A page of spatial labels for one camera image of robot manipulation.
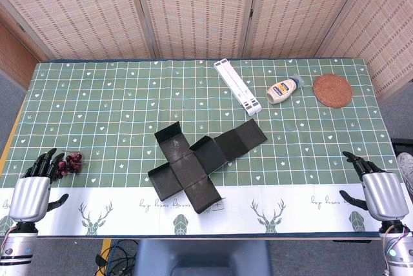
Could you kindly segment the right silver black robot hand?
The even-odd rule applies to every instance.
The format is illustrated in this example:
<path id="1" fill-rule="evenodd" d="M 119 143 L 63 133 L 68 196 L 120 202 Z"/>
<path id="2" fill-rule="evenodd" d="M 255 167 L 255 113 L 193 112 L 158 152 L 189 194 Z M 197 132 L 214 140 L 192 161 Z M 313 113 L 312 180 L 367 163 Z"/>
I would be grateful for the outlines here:
<path id="1" fill-rule="evenodd" d="M 395 173 L 387 172 L 371 161 L 343 151 L 347 162 L 353 167 L 361 182 L 364 199 L 351 197 L 346 191 L 339 193 L 349 204 L 366 210 L 377 221 L 400 221 L 409 210 L 401 183 Z"/>

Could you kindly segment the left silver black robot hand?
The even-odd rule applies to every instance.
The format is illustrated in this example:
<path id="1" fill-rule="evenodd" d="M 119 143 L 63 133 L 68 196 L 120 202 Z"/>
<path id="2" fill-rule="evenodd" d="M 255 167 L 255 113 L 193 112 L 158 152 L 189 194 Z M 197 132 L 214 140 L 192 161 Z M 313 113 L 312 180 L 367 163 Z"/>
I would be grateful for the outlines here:
<path id="1" fill-rule="evenodd" d="M 49 201 L 51 185 L 65 156 L 56 151 L 52 148 L 41 154 L 16 182 L 9 211 L 14 222 L 38 222 L 68 199 L 69 194 L 65 193 L 57 201 Z"/>

